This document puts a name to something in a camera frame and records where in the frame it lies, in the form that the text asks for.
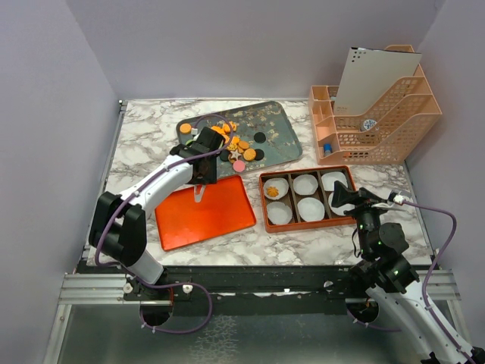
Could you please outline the brown swirl cookie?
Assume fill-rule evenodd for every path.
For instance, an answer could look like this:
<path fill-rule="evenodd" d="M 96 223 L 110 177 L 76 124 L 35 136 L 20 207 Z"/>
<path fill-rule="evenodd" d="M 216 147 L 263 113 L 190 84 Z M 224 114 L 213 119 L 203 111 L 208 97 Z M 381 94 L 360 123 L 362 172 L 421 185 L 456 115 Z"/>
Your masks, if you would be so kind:
<path fill-rule="evenodd" d="M 276 199 L 279 196 L 279 190 L 275 186 L 269 186 L 266 189 L 266 194 L 269 198 Z"/>

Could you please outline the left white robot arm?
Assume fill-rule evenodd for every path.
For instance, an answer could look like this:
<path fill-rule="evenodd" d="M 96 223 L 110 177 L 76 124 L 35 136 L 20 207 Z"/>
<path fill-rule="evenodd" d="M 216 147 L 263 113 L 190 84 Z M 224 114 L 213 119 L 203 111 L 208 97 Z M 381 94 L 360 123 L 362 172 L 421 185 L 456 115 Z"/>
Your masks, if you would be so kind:
<path fill-rule="evenodd" d="M 151 299 L 167 292 L 164 270 L 147 249 L 147 219 L 179 187 L 217 182 L 217 156 L 224 137 L 203 127 L 189 144 L 179 144 L 153 172 L 125 191 L 105 191 L 98 198 L 88 236 L 95 264 L 104 254 L 141 278 L 141 290 Z"/>

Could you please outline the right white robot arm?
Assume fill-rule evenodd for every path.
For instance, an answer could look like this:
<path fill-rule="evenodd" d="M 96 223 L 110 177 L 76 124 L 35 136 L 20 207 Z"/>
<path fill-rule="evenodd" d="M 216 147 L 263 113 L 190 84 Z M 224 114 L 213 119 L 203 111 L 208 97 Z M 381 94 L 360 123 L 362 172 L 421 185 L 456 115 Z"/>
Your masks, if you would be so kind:
<path fill-rule="evenodd" d="M 358 297 L 368 295 L 391 315 L 422 363 L 482 363 L 484 350 L 468 343 L 428 294 L 432 274 L 420 278 L 403 256 L 409 245 L 401 224 L 380 221 L 389 210 L 412 204 L 402 193 L 381 198 L 365 188 L 350 190 L 335 182 L 331 205 L 352 206 L 345 214 L 356 221 L 361 251 L 360 262 L 350 270 L 349 290 Z"/>

